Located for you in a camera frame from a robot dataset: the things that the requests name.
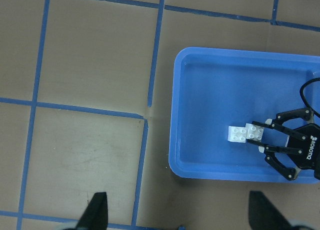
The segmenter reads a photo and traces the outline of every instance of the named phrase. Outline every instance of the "white lego brick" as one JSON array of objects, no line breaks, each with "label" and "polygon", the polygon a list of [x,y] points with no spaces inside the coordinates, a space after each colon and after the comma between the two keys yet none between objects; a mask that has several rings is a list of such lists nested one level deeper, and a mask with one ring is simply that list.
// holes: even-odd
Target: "white lego brick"
[{"label": "white lego brick", "polygon": [[245,124],[246,128],[246,139],[261,142],[262,135],[264,134],[264,127],[256,126],[251,123]]},{"label": "white lego brick", "polygon": [[228,141],[236,143],[245,143],[247,136],[247,129],[239,126],[229,126]]}]

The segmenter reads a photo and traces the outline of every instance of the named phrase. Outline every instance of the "tiled floor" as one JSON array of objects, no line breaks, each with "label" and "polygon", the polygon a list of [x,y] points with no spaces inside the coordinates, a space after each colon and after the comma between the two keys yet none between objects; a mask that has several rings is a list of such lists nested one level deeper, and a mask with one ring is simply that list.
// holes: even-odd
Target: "tiled floor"
[{"label": "tiled floor", "polygon": [[319,1],[0,0],[0,229],[54,229],[107,191],[108,229],[248,230],[250,190],[320,229],[320,184],[185,179],[168,164],[177,53],[320,56]]}]

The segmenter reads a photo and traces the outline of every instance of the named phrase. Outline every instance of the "blue plastic tray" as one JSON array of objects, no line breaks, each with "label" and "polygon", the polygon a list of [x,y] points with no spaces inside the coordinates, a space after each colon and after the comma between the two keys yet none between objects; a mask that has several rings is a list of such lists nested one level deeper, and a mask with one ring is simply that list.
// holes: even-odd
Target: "blue plastic tray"
[{"label": "blue plastic tray", "polygon": [[[228,126],[244,127],[305,107],[299,89],[316,77],[320,77],[317,56],[202,47],[182,50],[174,62],[171,169],[184,178],[289,182],[265,162],[257,146],[227,141]],[[318,110],[319,85],[305,89],[310,104]],[[286,126],[303,124],[295,119]],[[286,140],[286,135],[270,129],[262,138],[279,146]],[[288,156],[277,156],[287,167],[294,166]],[[313,170],[301,171],[292,181],[317,182]]]}]

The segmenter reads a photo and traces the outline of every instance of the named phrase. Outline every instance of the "black cable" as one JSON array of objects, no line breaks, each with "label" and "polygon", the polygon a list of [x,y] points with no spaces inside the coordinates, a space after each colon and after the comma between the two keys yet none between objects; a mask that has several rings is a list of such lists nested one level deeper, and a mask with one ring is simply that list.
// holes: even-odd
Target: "black cable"
[{"label": "black cable", "polygon": [[316,115],[318,118],[320,118],[320,114],[310,106],[310,104],[308,103],[308,101],[304,95],[304,90],[305,90],[306,86],[308,86],[309,84],[312,84],[314,82],[318,82],[318,81],[320,81],[320,77],[313,78],[313,79],[307,81],[305,84],[303,84],[300,88],[300,96],[301,96],[301,99],[302,99],[304,105],[307,108],[311,108],[314,112],[314,115]]}]

